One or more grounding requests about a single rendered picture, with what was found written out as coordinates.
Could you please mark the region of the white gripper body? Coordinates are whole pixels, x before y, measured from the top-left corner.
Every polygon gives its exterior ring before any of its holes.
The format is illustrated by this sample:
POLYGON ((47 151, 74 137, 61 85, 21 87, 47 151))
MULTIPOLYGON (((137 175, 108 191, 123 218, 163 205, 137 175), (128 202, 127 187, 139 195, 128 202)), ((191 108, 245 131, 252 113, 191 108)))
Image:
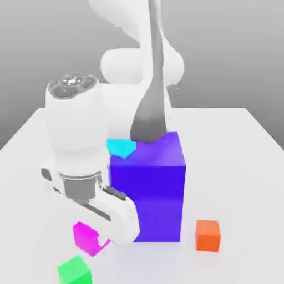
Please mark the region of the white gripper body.
POLYGON ((132 243, 140 232, 138 213, 132 199, 97 191, 89 201, 75 201, 80 221, 120 245, 132 243))

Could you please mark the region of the small magenta cube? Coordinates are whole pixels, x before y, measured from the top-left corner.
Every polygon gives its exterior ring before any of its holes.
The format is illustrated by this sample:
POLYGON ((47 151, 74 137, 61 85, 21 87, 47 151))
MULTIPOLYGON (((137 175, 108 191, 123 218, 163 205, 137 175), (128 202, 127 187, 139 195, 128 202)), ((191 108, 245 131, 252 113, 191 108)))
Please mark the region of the small magenta cube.
POLYGON ((91 257, 97 255, 105 247, 98 245, 99 233, 82 222, 77 222, 73 226, 73 235, 76 246, 91 257))

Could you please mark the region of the small green cube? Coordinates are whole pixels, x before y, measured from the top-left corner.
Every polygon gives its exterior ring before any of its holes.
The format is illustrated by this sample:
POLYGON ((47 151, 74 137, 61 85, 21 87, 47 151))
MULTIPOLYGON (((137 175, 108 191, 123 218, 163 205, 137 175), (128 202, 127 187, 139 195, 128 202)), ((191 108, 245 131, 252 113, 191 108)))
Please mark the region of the small green cube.
POLYGON ((90 268, 80 256, 76 256, 57 267, 60 284, 92 284, 90 268))

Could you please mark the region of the small cyan cube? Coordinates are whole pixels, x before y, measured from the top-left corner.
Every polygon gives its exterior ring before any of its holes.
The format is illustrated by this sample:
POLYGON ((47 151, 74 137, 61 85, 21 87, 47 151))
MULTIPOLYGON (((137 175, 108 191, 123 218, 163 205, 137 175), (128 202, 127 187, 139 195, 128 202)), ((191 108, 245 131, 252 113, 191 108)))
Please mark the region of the small cyan cube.
POLYGON ((136 142, 125 139, 108 139, 106 146, 110 155, 126 158, 136 149, 136 142))

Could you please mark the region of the small orange cube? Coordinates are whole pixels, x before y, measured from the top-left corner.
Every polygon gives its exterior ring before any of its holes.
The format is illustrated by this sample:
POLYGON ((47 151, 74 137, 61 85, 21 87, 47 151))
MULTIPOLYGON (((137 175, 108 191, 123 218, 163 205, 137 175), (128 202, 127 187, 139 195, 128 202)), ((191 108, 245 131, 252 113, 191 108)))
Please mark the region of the small orange cube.
POLYGON ((218 252, 221 241, 219 222, 216 220, 197 220, 195 241, 198 251, 218 252))

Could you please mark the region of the large blue box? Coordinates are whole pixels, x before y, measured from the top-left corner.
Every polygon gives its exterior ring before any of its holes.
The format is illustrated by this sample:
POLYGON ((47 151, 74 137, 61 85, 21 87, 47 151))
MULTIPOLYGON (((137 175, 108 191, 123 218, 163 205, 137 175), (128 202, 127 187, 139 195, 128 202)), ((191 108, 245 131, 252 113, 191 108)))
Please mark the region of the large blue box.
POLYGON ((138 142, 126 158, 111 156, 109 171, 112 187, 135 203, 136 242, 180 241, 186 162, 177 132, 152 144, 138 142))

